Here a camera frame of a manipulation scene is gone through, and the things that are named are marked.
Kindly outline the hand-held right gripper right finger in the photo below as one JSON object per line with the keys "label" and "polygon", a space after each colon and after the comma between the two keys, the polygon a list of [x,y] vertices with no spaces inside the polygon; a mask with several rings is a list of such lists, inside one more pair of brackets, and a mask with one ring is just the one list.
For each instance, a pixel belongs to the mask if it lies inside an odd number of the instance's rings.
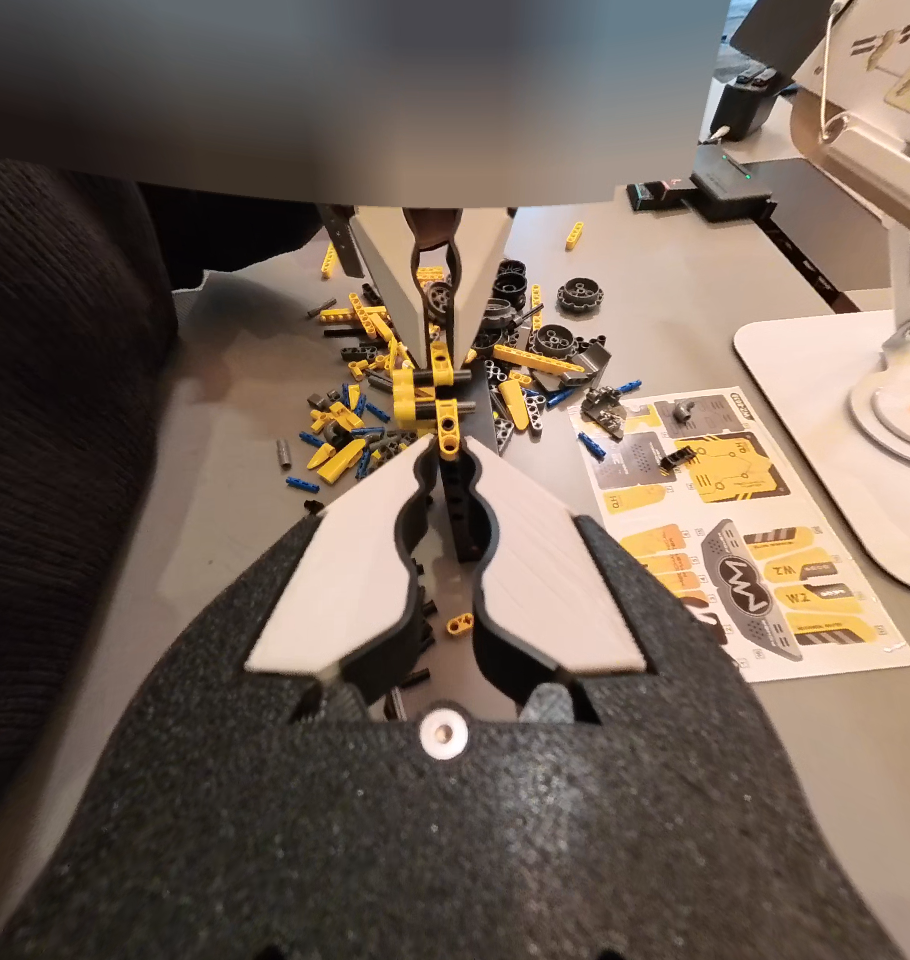
{"label": "hand-held right gripper right finger", "polygon": [[490,536],[475,568],[476,624],[577,677],[639,673],[641,649],[570,508],[474,438],[471,493]]}

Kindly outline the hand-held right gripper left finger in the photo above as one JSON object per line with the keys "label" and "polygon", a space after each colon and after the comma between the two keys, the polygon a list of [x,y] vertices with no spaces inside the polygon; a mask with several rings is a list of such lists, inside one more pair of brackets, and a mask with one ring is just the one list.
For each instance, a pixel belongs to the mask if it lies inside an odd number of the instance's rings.
{"label": "hand-held right gripper left finger", "polygon": [[245,661],[249,673],[397,682],[419,649],[415,546],[437,478],[429,434],[334,500]]}

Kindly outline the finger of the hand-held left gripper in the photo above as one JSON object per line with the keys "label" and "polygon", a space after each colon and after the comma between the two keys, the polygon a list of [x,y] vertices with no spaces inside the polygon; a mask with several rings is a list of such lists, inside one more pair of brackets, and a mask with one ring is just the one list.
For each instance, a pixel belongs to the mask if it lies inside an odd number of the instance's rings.
{"label": "finger of the hand-held left gripper", "polygon": [[465,360],[481,327],[516,211],[514,207],[456,210],[446,255],[451,281],[446,339],[453,361]]}
{"label": "finger of the hand-held left gripper", "polygon": [[349,219],[349,228],[397,338],[417,366],[430,365],[424,300],[415,278],[417,248],[404,211],[360,205]]}

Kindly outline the person's left forearm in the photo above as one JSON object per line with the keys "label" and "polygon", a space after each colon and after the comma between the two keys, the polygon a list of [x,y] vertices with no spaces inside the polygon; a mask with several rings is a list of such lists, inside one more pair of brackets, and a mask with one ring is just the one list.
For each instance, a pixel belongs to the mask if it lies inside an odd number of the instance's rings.
{"label": "person's left forearm", "polygon": [[312,203],[139,183],[174,290],[301,249],[322,228]]}

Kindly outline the person's left hand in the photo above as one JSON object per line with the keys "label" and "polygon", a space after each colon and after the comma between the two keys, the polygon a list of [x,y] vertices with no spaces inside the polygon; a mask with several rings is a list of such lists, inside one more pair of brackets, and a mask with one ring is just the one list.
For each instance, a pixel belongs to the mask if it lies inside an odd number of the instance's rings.
{"label": "person's left hand", "polygon": [[403,213],[413,234],[415,250],[427,253],[453,243],[462,210],[405,207]]}

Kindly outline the pile of black red pins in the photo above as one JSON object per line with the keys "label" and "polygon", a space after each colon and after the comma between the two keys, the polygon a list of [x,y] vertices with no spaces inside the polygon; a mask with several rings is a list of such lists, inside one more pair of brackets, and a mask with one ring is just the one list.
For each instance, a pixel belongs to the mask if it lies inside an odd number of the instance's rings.
{"label": "pile of black red pins", "polygon": [[[425,587],[419,587],[419,597],[422,606],[421,640],[418,647],[420,656],[427,653],[437,642],[432,617],[437,613],[435,601],[426,594]],[[430,668],[419,667],[413,670],[401,683],[392,687],[386,695],[383,706],[384,719],[388,721],[405,721],[407,714],[403,702],[403,692],[420,686],[431,677]]]}

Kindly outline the pile of yellow grey bricks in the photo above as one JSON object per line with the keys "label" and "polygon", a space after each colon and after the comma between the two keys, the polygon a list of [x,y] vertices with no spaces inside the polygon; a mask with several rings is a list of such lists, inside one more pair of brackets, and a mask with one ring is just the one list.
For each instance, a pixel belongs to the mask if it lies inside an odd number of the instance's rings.
{"label": "pile of yellow grey bricks", "polygon": [[[568,328],[552,320],[543,300],[541,287],[528,280],[526,302],[521,309],[515,309],[515,323],[503,331],[481,329],[466,356],[471,363],[477,359],[488,361],[489,377],[499,381],[493,387],[493,399],[514,424],[511,437],[528,432],[532,439],[537,439],[543,429],[546,398],[557,391],[593,388],[609,361],[605,335],[585,339],[572,331],[578,338],[578,351],[568,361],[532,352],[533,329],[545,325]],[[342,360],[353,378],[366,379],[373,389],[389,392],[390,344],[381,335],[393,331],[389,312],[369,284],[364,285],[362,298],[353,295],[351,303],[351,309],[325,307],[318,313],[323,322],[341,322],[341,326],[326,330],[325,335],[358,333],[358,344],[341,350]]]}

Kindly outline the black card reader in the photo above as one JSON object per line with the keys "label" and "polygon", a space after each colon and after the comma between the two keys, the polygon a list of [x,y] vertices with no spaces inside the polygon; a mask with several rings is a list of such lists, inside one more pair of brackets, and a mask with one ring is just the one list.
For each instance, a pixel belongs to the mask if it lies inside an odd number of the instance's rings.
{"label": "black card reader", "polygon": [[629,183],[626,186],[629,204],[634,212],[674,210],[699,193],[699,187],[688,177]]}

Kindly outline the dark grey brick assembly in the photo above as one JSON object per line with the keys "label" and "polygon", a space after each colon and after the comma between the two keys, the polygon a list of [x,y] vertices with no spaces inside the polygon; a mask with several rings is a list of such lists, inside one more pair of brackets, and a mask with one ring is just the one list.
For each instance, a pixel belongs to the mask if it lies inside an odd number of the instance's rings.
{"label": "dark grey brick assembly", "polygon": [[626,434],[628,412],[622,402],[624,392],[611,387],[589,389],[581,402],[581,414],[620,442]]}

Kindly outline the yellow grey sticker sheet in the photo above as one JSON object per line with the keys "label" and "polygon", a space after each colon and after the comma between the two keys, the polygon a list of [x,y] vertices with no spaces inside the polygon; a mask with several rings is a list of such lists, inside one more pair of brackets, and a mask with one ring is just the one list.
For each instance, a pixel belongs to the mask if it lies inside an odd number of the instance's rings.
{"label": "yellow grey sticker sheet", "polygon": [[[694,399],[691,420],[673,417]],[[739,388],[623,399],[621,441],[582,460],[608,534],[701,621],[749,683],[910,667],[910,645]],[[663,456],[697,458],[672,472]]]}

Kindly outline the black dock box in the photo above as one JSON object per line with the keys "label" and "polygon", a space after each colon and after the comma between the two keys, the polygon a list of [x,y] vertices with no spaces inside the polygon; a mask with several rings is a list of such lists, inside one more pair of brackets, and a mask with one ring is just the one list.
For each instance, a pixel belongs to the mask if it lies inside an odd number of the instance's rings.
{"label": "black dock box", "polygon": [[723,145],[701,145],[690,180],[688,205],[710,223],[757,220],[773,209],[772,191]]}

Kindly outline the black power adapter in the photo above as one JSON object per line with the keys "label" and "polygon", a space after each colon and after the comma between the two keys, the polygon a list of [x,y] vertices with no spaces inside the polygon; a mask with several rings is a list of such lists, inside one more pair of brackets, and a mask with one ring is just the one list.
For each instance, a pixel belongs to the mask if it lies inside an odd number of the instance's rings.
{"label": "black power adapter", "polygon": [[711,118],[707,142],[742,141],[769,119],[775,100],[788,77],[772,67],[758,65],[740,73],[723,87]]}

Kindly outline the person's black sweater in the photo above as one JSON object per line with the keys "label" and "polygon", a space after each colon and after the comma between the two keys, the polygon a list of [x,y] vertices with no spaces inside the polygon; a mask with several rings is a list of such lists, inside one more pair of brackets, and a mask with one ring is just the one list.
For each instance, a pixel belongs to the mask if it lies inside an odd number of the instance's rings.
{"label": "person's black sweater", "polygon": [[0,158],[0,801],[155,463],[173,298],[130,181]]}

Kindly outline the black monitor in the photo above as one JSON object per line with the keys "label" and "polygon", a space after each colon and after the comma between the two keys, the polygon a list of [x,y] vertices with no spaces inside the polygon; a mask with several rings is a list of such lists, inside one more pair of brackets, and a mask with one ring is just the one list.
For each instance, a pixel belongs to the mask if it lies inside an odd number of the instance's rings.
{"label": "black monitor", "polygon": [[757,1],[730,39],[741,54],[794,76],[823,41],[833,1]]}

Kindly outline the white tablet stand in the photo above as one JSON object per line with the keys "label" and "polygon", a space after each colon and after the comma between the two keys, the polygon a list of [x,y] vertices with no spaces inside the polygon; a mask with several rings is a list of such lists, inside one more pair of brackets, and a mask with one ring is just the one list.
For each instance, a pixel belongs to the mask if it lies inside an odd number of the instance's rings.
{"label": "white tablet stand", "polygon": [[795,145],[874,208],[888,232],[894,330],[881,345],[880,370],[852,387],[849,409],[870,439],[910,462],[910,115],[879,104],[838,106],[803,86],[797,73]]}

